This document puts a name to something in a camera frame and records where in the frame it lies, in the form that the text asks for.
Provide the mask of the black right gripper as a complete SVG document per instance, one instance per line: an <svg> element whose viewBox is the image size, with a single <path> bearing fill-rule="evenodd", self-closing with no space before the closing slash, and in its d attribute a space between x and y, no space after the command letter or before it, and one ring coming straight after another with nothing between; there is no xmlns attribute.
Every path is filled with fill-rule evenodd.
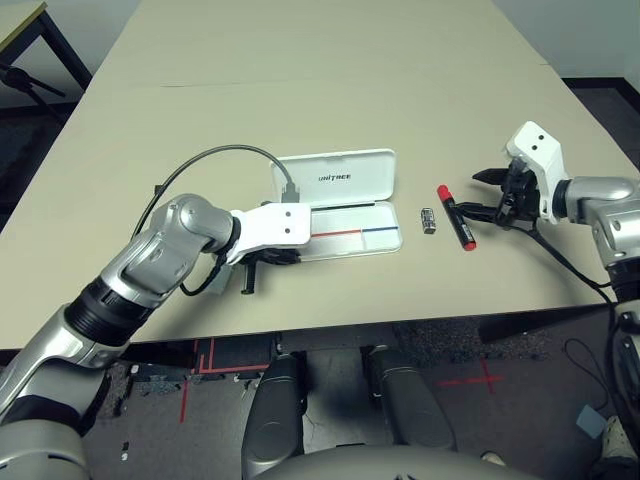
<svg viewBox="0 0 640 480"><path fill-rule="evenodd" d="M454 204L454 210L471 220L494 220L497 224L533 223L539 216L540 193L535 173L521 159L514 159L505 168L488 168L472 178L488 185L500 185L502 197L498 207L476 202Z"/></svg>

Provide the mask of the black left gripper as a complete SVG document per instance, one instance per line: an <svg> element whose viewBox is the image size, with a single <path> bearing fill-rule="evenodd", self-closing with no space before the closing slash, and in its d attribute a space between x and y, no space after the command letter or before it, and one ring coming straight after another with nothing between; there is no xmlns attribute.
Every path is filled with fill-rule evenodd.
<svg viewBox="0 0 640 480"><path fill-rule="evenodd" d="M239 262L243 265L244 286L242 294L254 294L257 276L257 266L259 262L267 262L272 256L271 249L261 249L245 255ZM300 262L300 254L296 249L277 249L273 252L273 264L297 264Z"/></svg>

